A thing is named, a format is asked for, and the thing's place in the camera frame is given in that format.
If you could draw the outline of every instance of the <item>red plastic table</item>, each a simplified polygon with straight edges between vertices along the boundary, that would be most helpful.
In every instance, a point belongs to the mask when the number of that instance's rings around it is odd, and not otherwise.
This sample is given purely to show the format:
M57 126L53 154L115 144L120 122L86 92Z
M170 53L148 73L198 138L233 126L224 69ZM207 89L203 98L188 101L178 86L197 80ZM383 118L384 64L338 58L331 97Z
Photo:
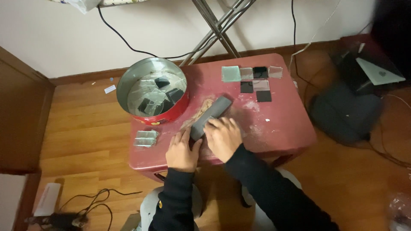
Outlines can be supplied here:
M240 83L221 81L222 66L283 68L281 79L268 78L271 102L257 102L256 93L240 93ZM303 107L296 87L279 54L223 60L182 66L187 78L190 103L187 110L175 122L147 126L132 119L130 133L129 165L143 175L162 182L161 172L167 171L165 153L171 137L181 128L192 124L203 105L224 95L233 100L226 116L234 118L244 131L245 147L259 158L279 157L272 165L279 166L297 157L316 142L314 128ZM157 144L151 148L134 147L139 130L154 129L159 132ZM204 162L221 164L205 141L200 150L199 166Z

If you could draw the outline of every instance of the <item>black sweater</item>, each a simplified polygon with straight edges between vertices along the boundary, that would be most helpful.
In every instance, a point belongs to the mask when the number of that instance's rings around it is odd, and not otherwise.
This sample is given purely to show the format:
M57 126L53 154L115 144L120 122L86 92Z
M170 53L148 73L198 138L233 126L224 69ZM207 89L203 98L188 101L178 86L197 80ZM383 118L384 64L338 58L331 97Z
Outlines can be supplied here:
M230 175L247 187L278 231L338 231L330 216L280 172L247 151L241 144L225 164ZM170 169L159 194L149 231L193 231L191 212L194 173Z

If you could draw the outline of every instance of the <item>left hand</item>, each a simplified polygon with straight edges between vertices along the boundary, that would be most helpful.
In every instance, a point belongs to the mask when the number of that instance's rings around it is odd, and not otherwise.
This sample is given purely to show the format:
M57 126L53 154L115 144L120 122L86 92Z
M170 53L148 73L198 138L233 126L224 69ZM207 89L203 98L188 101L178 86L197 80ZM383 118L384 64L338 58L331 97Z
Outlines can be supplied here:
M180 172L193 173L199 160L199 150L203 142L197 140L190 151L188 141L190 140L191 128L179 131L171 138L169 150L166 152L166 160L169 168Z

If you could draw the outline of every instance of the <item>small paper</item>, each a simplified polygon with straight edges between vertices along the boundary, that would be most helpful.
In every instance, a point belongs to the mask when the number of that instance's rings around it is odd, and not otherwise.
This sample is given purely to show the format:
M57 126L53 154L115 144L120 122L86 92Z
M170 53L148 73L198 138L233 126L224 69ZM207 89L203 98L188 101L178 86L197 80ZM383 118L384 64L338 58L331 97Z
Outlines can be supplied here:
M115 85L109 86L108 88L104 89L104 91L106 92L106 94L107 94L107 93L110 93L110 92L112 92L112 91L114 91L114 90L115 90Z

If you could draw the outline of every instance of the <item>sharpening stone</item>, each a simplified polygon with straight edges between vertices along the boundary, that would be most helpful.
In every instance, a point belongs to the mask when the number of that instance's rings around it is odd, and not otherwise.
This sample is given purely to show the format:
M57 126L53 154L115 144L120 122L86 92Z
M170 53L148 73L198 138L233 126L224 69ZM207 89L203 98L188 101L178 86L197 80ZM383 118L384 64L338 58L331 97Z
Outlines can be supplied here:
M209 109L191 126L190 137L197 141L204 135L204 125L210 117L219 118L233 102L224 96L220 96Z

